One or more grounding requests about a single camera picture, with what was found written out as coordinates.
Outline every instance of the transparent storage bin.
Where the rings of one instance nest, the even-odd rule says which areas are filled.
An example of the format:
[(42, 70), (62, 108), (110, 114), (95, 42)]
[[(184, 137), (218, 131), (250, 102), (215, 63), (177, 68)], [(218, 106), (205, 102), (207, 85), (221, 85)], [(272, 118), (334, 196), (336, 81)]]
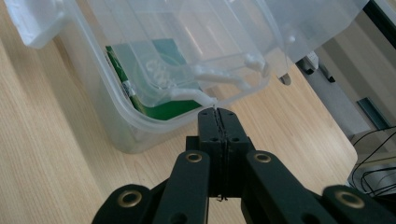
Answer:
[[(346, 28), (367, 1), (5, 2), (27, 46), (41, 48), (59, 33), (115, 146), (135, 153), (195, 120), (204, 107), (264, 88), (270, 73), (284, 75), (289, 61)], [(132, 96), (143, 110), (172, 102), (198, 106), (154, 119), (136, 110)]]

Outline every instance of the light wood surface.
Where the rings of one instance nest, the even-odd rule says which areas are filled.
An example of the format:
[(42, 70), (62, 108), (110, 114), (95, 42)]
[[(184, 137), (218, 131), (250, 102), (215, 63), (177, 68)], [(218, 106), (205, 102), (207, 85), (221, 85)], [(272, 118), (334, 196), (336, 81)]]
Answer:
[[(0, 223), (90, 223), (114, 189), (167, 178), (185, 136), (196, 135), (191, 128), (137, 155), (117, 151), (59, 39), (26, 48), (3, 1), (0, 65)], [(295, 67), (290, 77), (290, 86), (273, 78), (231, 110), (257, 149), (321, 193), (346, 182), (356, 153)], [(209, 223), (244, 223), (239, 201), (211, 200)]]

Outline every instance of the green object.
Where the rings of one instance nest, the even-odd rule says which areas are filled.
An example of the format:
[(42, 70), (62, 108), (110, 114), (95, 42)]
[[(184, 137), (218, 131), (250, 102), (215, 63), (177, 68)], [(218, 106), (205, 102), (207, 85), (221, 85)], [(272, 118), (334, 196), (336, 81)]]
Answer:
[[(186, 64), (185, 59), (177, 49), (175, 41), (173, 41), (172, 39), (158, 39), (153, 40), (152, 43), (157, 52), (160, 54), (161, 58), (166, 63), (169, 63), (170, 65)], [(117, 46), (117, 48), (119, 47), (129, 48), (128, 45)], [(120, 82), (122, 83), (122, 87), (124, 88), (126, 95), (131, 100), (134, 108), (140, 111), (142, 114), (153, 119), (168, 120), (201, 106), (195, 101), (171, 101), (154, 107), (148, 107), (143, 105), (135, 94), (131, 81), (128, 80), (128, 77), (122, 69), (120, 62), (113, 50), (113, 47), (106, 46), (106, 51), (107, 56), (110, 62), (113, 64), (113, 67), (116, 70)], [(134, 69), (134, 71), (136, 71), (139, 76), (143, 76), (142, 70), (140, 69), (138, 62), (132, 52), (131, 64), (136, 66), (136, 69)]]

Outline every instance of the plastic container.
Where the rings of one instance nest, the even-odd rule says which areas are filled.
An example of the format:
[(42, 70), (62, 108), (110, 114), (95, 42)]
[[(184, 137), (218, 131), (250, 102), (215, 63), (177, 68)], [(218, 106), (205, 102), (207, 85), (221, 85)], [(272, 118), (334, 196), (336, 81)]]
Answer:
[[(27, 46), (41, 48), (60, 32), (110, 138), (120, 150), (135, 153), (161, 142), (204, 107), (225, 106), (262, 89), (271, 71), (284, 75), (289, 60), (346, 28), (367, 1), (5, 2)], [(128, 90), (106, 60), (108, 46)], [(137, 111), (126, 92), (145, 107), (180, 101), (200, 107), (153, 119)]]

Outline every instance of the white plastic latch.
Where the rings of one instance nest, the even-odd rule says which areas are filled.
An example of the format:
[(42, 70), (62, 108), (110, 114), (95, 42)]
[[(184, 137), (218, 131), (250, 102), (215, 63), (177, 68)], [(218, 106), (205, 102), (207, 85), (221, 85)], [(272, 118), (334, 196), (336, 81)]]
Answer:
[(67, 24), (64, 0), (5, 0), (23, 44), (44, 47)]

